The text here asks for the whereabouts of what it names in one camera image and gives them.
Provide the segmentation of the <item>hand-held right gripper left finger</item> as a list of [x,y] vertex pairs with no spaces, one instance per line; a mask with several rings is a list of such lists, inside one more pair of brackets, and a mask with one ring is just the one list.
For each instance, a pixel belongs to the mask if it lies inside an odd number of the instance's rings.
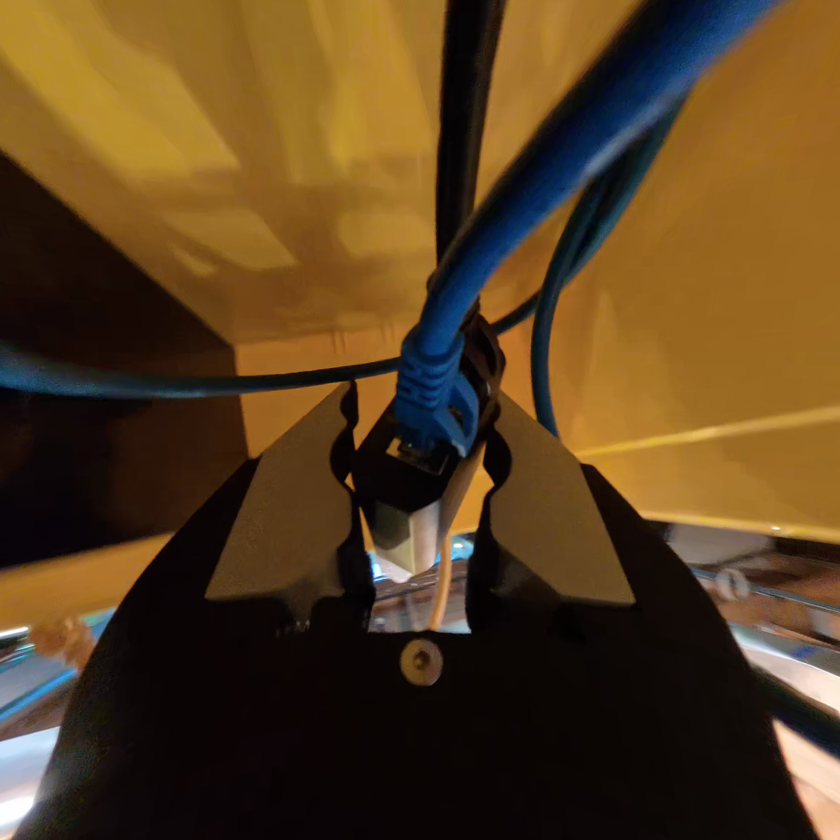
[[316,604],[343,599],[370,620],[370,558],[347,484],[359,421],[358,389],[337,386],[259,458],[206,587],[210,602],[278,601],[293,626]]

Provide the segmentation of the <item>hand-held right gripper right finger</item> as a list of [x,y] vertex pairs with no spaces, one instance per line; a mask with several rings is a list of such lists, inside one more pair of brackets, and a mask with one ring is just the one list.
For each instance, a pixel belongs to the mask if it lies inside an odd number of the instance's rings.
[[469,559],[472,633],[554,630],[579,607],[635,608],[580,462],[503,393],[483,466],[491,489]]

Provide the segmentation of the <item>black ethernet port adapter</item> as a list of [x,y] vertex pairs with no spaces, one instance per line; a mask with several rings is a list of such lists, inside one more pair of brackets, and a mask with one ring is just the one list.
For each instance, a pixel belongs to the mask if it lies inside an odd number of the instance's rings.
[[389,402],[357,448],[355,496],[371,534],[374,560],[384,577],[405,583],[430,570],[467,494],[487,436],[467,456],[450,444],[430,453],[406,447]]

